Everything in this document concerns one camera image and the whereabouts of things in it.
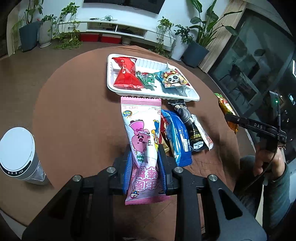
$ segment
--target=black cable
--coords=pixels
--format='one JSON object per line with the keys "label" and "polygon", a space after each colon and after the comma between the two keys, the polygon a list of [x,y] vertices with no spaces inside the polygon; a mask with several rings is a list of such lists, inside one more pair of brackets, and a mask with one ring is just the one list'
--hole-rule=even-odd
{"label": "black cable", "polygon": [[275,151],[270,163],[267,165],[267,167],[263,170],[263,172],[259,175],[259,176],[256,176],[256,178],[248,185],[246,186],[245,188],[243,188],[243,190],[241,191],[241,193],[245,192],[250,186],[252,186],[254,184],[254,182],[256,182],[260,177],[262,177],[262,175],[268,170],[268,168],[270,167],[270,165],[272,164],[272,161],[274,160],[274,157],[276,156],[276,153],[277,153],[277,150]]}

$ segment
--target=dark blue planter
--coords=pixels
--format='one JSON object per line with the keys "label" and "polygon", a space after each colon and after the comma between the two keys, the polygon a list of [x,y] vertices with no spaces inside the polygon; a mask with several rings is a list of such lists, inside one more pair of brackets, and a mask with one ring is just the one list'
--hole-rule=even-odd
{"label": "dark blue planter", "polygon": [[37,34],[40,22],[36,21],[20,28],[22,51],[29,51],[37,46]]}
{"label": "dark blue planter", "polygon": [[193,68],[196,68],[208,54],[208,50],[198,43],[191,43],[183,54],[183,62]]}

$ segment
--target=brown tablecloth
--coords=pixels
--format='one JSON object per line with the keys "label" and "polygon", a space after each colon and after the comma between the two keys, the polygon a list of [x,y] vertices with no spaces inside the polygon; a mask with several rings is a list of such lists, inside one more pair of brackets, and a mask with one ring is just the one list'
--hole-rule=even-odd
{"label": "brown tablecloth", "polygon": [[[33,115],[33,133],[41,164],[56,189],[73,175],[97,174],[123,154],[128,139],[120,111],[120,96],[106,86],[107,57],[124,54],[166,63],[167,59],[137,46],[109,47],[81,54],[66,62],[40,91]],[[188,169],[207,176],[216,174],[230,189],[239,170],[239,150],[227,126],[217,97],[195,75],[173,61],[200,96],[189,102],[214,142],[211,151],[193,155]],[[163,108],[169,107],[163,100]],[[117,231],[124,237],[173,240],[176,198],[151,205],[124,205],[114,198]]]}

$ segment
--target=sliding glass door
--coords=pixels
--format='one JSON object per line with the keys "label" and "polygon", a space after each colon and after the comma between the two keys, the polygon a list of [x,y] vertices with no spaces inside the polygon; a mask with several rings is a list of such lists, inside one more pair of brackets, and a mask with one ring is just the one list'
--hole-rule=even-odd
{"label": "sliding glass door", "polygon": [[[281,27],[247,9],[237,31],[209,71],[240,116],[268,122],[268,92],[280,96],[281,126],[288,135],[285,155],[296,158],[295,44]],[[258,138],[252,132],[253,141]]]}

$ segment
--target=white trash can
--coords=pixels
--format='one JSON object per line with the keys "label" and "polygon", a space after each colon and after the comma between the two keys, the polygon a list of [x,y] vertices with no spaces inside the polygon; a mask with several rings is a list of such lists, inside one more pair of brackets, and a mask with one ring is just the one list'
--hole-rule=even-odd
{"label": "white trash can", "polygon": [[10,177],[39,185],[48,183],[34,137],[23,127],[10,129],[0,140],[0,167]]}

